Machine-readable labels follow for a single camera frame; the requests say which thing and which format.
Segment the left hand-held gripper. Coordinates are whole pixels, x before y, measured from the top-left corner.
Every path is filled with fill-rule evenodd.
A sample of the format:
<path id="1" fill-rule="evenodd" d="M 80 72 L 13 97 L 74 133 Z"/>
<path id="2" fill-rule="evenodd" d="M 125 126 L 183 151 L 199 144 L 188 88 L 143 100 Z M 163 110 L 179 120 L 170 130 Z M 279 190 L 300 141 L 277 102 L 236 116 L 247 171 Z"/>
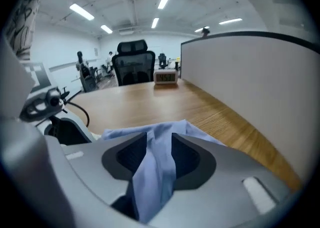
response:
<path id="1" fill-rule="evenodd" d="M 83 121 L 64 107 L 58 84 L 49 68 L 42 62 L 21 62 L 34 80 L 20 119 L 37 124 L 43 135 L 55 137 L 61 145 L 77 145 L 92 142 L 92 134 Z"/>

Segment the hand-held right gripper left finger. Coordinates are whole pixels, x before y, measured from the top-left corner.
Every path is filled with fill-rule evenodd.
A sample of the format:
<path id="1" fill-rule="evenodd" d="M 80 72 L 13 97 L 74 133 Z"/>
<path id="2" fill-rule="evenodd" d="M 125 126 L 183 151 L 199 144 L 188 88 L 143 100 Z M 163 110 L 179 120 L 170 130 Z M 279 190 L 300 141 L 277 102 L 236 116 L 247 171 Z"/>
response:
<path id="1" fill-rule="evenodd" d="M 91 192 L 112 205 L 128 184 L 147 151 L 147 134 L 132 133 L 110 140 L 63 147 L 73 170 Z"/>

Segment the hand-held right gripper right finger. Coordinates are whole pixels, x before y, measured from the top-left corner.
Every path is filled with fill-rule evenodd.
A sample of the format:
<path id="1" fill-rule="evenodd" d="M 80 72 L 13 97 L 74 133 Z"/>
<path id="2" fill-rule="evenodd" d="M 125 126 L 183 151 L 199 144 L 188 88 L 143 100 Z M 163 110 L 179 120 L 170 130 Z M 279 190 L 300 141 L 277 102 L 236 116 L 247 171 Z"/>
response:
<path id="1" fill-rule="evenodd" d="M 248 224 L 273 210 L 290 189 L 247 154 L 174 133 L 173 195 L 151 224 Z"/>

